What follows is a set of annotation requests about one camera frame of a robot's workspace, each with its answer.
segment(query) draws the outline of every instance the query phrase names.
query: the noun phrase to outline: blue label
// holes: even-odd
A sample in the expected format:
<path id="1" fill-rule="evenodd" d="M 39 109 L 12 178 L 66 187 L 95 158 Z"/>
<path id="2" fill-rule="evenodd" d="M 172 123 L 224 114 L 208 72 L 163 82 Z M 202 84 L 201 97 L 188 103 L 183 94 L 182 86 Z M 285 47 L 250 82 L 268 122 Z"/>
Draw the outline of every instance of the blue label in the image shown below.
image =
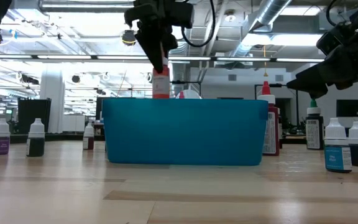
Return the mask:
<path id="1" fill-rule="evenodd" d="M 349 147 L 325 147 L 326 169 L 351 170 L 352 161 Z"/>

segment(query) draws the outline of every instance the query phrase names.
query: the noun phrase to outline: white column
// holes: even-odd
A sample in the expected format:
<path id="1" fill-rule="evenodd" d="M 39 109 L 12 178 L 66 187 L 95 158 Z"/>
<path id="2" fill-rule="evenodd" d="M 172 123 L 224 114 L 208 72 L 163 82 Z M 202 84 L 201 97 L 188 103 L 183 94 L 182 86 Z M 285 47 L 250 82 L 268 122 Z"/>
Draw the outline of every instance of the white column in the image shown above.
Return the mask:
<path id="1" fill-rule="evenodd" d="M 65 81 L 59 64 L 45 64 L 41 78 L 40 99 L 50 98 L 48 133 L 63 132 L 63 114 L 65 103 Z"/>

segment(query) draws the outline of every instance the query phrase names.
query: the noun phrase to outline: dropper bottle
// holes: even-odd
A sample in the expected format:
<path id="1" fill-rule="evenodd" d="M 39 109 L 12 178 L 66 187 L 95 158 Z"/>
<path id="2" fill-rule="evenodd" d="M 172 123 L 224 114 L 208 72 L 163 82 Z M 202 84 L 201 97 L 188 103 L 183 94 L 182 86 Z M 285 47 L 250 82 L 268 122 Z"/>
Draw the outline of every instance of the dropper bottle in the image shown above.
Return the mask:
<path id="1" fill-rule="evenodd" d="M 321 109 L 317 107 L 315 99 L 310 101 L 306 117 L 306 141 L 307 148 L 314 150 L 324 150 L 324 118 L 320 115 Z"/>
<path id="2" fill-rule="evenodd" d="M 268 116 L 266 122 L 265 142 L 263 155 L 278 156 L 280 153 L 280 142 L 278 140 L 278 108 L 274 106 L 276 98 L 270 92 L 269 83 L 264 81 L 262 94 L 258 96 L 258 100 L 268 101 Z"/>

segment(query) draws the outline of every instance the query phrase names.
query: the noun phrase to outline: red bottle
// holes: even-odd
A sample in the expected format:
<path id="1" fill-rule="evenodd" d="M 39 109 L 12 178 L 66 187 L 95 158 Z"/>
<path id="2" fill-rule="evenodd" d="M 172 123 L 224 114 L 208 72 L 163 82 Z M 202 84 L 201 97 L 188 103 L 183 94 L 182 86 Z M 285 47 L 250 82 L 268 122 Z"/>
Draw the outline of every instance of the red bottle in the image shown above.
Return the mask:
<path id="1" fill-rule="evenodd" d="M 264 81 L 262 94 L 258 100 L 268 101 L 268 117 L 266 123 L 265 142 L 263 148 L 264 156 L 278 156 L 280 153 L 280 142 L 278 140 L 278 108 L 274 106 L 276 98 L 270 93 L 269 83 Z"/>
<path id="2" fill-rule="evenodd" d="M 169 99 L 170 76 L 168 59 L 163 58 L 163 70 L 158 73 L 153 68 L 153 99 Z"/>

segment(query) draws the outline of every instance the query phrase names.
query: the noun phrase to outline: purple bottle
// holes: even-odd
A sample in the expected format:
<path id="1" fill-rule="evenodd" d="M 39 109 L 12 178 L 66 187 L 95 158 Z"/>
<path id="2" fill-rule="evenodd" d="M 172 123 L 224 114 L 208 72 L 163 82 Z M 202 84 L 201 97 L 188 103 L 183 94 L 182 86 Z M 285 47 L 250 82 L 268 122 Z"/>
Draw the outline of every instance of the purple bottle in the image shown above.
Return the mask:
<path id="1" fill-rule="evenodd" d="M 9 125 L 5 118 L 0 119 L 0 155 L 6 155 L 9 152 L 9 145 L 11 140 L 11 133 L 9 132 Z"/>

